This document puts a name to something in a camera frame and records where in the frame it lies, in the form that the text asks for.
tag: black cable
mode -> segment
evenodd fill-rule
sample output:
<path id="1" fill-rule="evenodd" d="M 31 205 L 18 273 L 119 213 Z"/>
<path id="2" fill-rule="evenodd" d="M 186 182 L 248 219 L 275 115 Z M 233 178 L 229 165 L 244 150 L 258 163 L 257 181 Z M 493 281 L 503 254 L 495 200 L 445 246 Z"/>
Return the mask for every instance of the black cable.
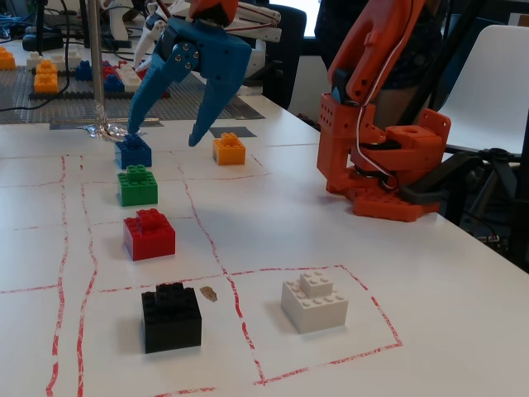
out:
<path id="1" fill-rule="evenodd" d="M 68 8 L 66 7 L 66 4 L 64 3 L 64 0 L 60 0 L 60 2 L 62 4 L 62 6 L 63 6 L 64 12 L 68 13 Z M 24 107 L 24 106 L 18 106 L 18 107 L 14 107 L 14 108 L 5 108 L 5 109 L 0 109 L 0 112 L 10 112 L 12 110 L 37 110 L 37 109 L 43 108 L 48 103 L 50 103 L 53 100 L 57 99 L 62 93 L 64 93 L 68 89 L 68 87 L 69 87 L 69 65 L 68 65 L 69 19 L 66 20 L 66 23 L 67 23 L 66 31 L 67 31 L 68 36 L 66 37 L 66 47 L 64 48 L 64 66 L 66 68 L 66 85 L 64 86 L 64 88 L 61 89 L 58 93 L 56 93 L 53 97 L 47 99 L 46 101 L 44 101 L 43 103 L 41 103 L 38 106 L 34 106 L 34 107 L 31 107 L 31 108 Z"/>
<path id="2" fill-rule="evenodd" d="M 493 234 L 493 237 L 497 237 L 498 236 L 498 234 L 496 233 L 494 228 L 492 226 L 490 226 L 486 221 L 476 217 L 475 215 L 473 215 L 471 212 L 467 211 L 466 209 L 463 210 L 463 213 L 466 216 L 471 217 L 472 219 L 474 219 L 476 222 L 479 222 L 482 225 L 486 226 L 490 230 L 490 232 Z"/>
<path id="3" fill-rule="evenodd" d="M 10 43 L 11 41 L 20 40 L 20 39 L 23 39 L 24 36 L 25 36 L 25 35 L 18 36 L 18 37 L 12 37 L 12 38 L 9 39 L 9 40 L 0 41 L 0 44 L 6 44 L 6 43 Z"/>

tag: red lego brick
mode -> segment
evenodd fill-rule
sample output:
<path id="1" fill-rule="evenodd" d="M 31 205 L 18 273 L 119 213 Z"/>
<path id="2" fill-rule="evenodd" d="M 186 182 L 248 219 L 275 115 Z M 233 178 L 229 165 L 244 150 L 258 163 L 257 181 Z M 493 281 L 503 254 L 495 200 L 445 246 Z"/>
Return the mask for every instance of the red lego brick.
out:
<path id="1" fill-rule="evenodd" d="M 138 211 L 123 222 L 125 246 L 133 261 L 174 255 L 176 233 L 165 215 L 156 209 Z"/>
<path id="2" fill-rule="evenodd" d="M 103 67 L 102 67 L 102 77 L 103 77 L 103 79 L 106 80 L 107 77 L 108 77 L 110 74 L 115 74 L 115 75 L 117 75 L 116 69 L 115 69 L 113 66 L 103 66 Z"/>

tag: lego baseplate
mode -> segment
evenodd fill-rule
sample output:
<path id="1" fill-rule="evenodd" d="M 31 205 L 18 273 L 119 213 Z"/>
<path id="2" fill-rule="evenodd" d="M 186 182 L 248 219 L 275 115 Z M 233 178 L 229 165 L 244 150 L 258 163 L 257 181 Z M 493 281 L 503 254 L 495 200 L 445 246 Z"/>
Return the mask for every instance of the lego baseplate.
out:
<path id="1" fill-rule="evenodd" d="M 44 101 L 30 99 L 33 93 L 34 76 L 26 67 L 16 70 L 0 71 L 0 108 L 31 107 Z M 66 77 L 59 77 L 59 87 L 66 84 Z M 198 108 L 202 103 L 205 85 L 193 75 L 189 75 L 180 84 L 171 84 L 168 91 L 171 98 L 158 101 L 147 113 L 147 117 L 159 120 L 195 120 Z M 92 93 L 90 81 L 70 79 L 70 86 L 66 93 Z M 128 118 L 130 99 L 107 99 L 107 115 L 111 119 Z M 53 121 L 71 121 L 79 119 L 93 119 L 93 100 L 86 99 L 56 99 L 38 110 L 17 110 L 0 112 L 0 124 L 48 123 Z M 240 98 L 235 97 L 219 116 L 220 119 L 255 120 L 263 118 L 256 110 L 247 105 Z"/>

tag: white cable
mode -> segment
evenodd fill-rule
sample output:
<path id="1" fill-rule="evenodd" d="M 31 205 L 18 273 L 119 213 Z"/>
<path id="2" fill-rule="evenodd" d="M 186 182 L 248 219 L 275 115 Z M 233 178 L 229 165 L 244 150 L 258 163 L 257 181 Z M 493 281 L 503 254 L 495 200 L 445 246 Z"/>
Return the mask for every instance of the white cable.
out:
<path id="1" fill-rule="evenodd" d="M 411 7 L 411 10 L 410 10 L 410 13 L 413 12 L 413 2 L 412 2 L 412 7 Z M 362 105 L 360 105 L 360 112 L 358 113 L 358 122 L 356 123 L 356 151 L 358 151 L 358 154 L 364 159 L 366 160 L 368 163 L 370 163 L 374 168 L 376 168 L 377 170 L 379 170 L 380 172 L 382 172 L 384 175 L 386 176 L 392 176 L 388 171 L 384 170 L 380 165 L 378 165 L 377 163 L 375 163 L 374 161 L 372 161 L 368 156 L 364 155 L 364 153 L 362 153 L 362 151 L 360 150 L 360 123 L 362 121 L 362 116 L 364 116 L 364 112 L 365 112 L 365 109 L 367 107 L 367 105 L 369 104 L 369 101 L 371 100 L 371 97 L 373 96 L 374 92 L 376 91 L 377 89 L 377 86 L 379 85 L 379 82 L 380 82 L 380 79 L 382 78 L 383 74 L 384 74 L 384 71 L 386 70 L 386 68 L 388 67 L 389 65 L 389 62 L 391 62 L 391 59 L 393 58 L 393 56 L 395 55 L 395 52 L 397 52 L 397 50 L 400 48 L 400 46 L 403 44 L 404 42 L 404 38 L 406 37 L 406 29 L 407 29 L 407 26 L 409 25 L 409 22 L 408 24 L 406 24 L 406 26 L 404 27 L 404 33 L 403 33 L 403 36 L 401 37 L 400 41 L 397 43 L 397 45 L 393 48 L 393 50 L 391 51 L 391 53 L 389 54 L 389 57 L 386 59 L 386 63 L 384 64 L 384 66 L 382 67 L 382 69 L 380 70 L 380 73 L 376 79 L 376 81 L 374 82 L 373 86 L 372 86 L 372 89 L 371 91 L 369 92 L 369 94 L 367 95 L 367 97 L 365 97 L 365 101 Z M 389 189 L 392 189 L 390 186 L 388 186 L 384 181 L 382 181 L 382 183 Z"/>

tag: blue lego brick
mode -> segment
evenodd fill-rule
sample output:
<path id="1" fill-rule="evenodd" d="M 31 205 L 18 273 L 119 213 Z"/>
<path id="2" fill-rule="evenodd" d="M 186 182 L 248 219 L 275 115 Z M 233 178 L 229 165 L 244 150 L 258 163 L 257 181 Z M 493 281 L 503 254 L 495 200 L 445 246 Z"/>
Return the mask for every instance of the blue lego brick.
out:
<path id="1" fill-rule="evenodd" d="M 124 93 L 125 85 L 115 74 L 109 74 L 104 83 L 106 93 Z"/>
<path id="2" fill-rule="evenodd" d="M 123 160 L 123 159 L 116 158 L 116 164 L 122 170 L 126 170 L 126 168 L 129 165 L 144 165 L 145 167 L 152 167 L 152 159 L 150 157 L 145 158 L 145 159 L 130 159 L 130 160 Z"/>
<path id="3" fill-rule="evenodd" d="M 149 146 L 137 135 L 127 135 L 123 142 L 116 143 L 115 153 L 116 160 L 151 159 Z"/>
<path id="4" fill-rule="evenodd" d="M 87 60 L 82 60 L 81 65 L 75 68 L 75 79 L 80 81 L 92 81 L 92 66 Z"/>

